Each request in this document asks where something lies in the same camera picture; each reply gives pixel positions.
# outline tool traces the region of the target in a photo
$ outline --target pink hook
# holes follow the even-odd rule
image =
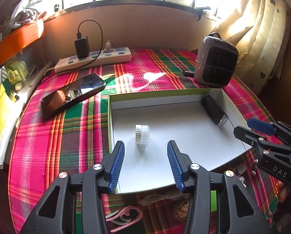
[[[127,206],[127,207],[123,208],[115,216],[113,216],[111,218],[108,218],[107,219],[107,222],[112,221],[112,220],[115,220],[115,219],[121,217],[122,215],[129,216],[130,215],[130,212],[129,211],[131,209],[137,210],[138,216],[135,219],[131,220],[128,224],[124,224],[124,225],[121,225],[121,226],[118,226],[118,227],[113,228],[111,230],[111,232],[117,232],[119,230],[125,229],[126,227],[128,227],[130,225],[133,225],[134,223],[138,222],[142,218],[142,216],[143,216],[142,210],[138,206],[130,205],[130,206]]]

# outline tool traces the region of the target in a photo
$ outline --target power strip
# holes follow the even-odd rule
[[[60,59],[55,66],[55,72],[60,73],[70,69],[78,69],[86,63],[94,60],[99,54],[99,51],[91,52],[88,57],[78,59],[77,56],[71,56],[68,58]],[[112,63],[121,63],[131,61],[131,52],[128,47],[123,48],[114,48],[113,52],[105,53],[103,50],[101,51],[98,58],[88,64],[83,68],[89,68],[94,66],[112,64]]]

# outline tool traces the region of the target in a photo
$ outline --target orange shelf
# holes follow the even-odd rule
[[[44,22],[39,19],[6,36],[0,42],[0,65],[43,35]]]

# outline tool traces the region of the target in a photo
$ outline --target pink plastic hanger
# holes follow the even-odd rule
[[[133,220],[131,218],[124,218],[123,216],[129,216],[130,215],[129,211],[131,209],[137,210],[138,216]],[[117,232],[119,230],[125,229],[126,227],[128,227],[130,225],[133,225],[134,223],[138,222],[142,218],[142,216],[143,216],[142,210],[138,206],[130,205],[130,206],[127,206],[127,207],[123,208],[116,215],[113,213],[113,214],[111,214],[109,216],[106,216],[106,218],[107,218],[106,220],[107,220],[107,222],[111,221],[111,222],[113,222],[115,224],[121,225],[121,226],[115,227],[115,228],[113,228],[111,230],[111,232]],[[124,222],[116,221],[117,218],[120,218]]]

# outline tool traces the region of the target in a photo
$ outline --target silver screw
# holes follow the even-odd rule
[[[59,178],[66,178],[67,176],[68,176],[68,173],[66,173],[66,172],[61,172],[59,174]]]
[[[197,163],[193,163],[190,165],[191,169],[193,170],[198,170],[200,168],[200,166]]]
[[[233,177],[234,172],[233,172],[233,171],[226,171],[226,175],[227,175],[228,177]]]
[[[94,170],[100,170],[102,168],[102,165],[101,164],[99,164],[99,163],[97,163],[97,164],[95,164],[94,166],[93,166],[93,169]]]

